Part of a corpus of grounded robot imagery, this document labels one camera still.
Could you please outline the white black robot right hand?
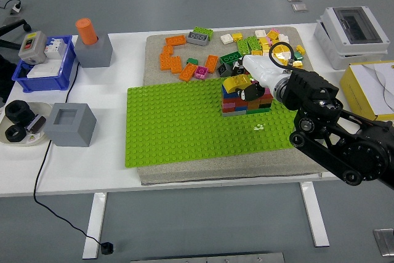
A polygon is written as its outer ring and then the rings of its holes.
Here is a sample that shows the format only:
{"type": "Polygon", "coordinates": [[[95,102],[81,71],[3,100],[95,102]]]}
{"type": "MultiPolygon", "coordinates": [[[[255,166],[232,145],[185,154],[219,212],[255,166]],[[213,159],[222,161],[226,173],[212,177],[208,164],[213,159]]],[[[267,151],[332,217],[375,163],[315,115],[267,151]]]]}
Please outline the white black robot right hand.
{"type": "Polygon", "coordinates": [[[269,56],[245,55],[237,60],[235,66],[242,66],[257,81],[244,89],[236,89],[242,100],[256,100],[263,95],[265,89],[269,89],[277,101],[283,102],[290,74],[275,65],[269,56]]]}

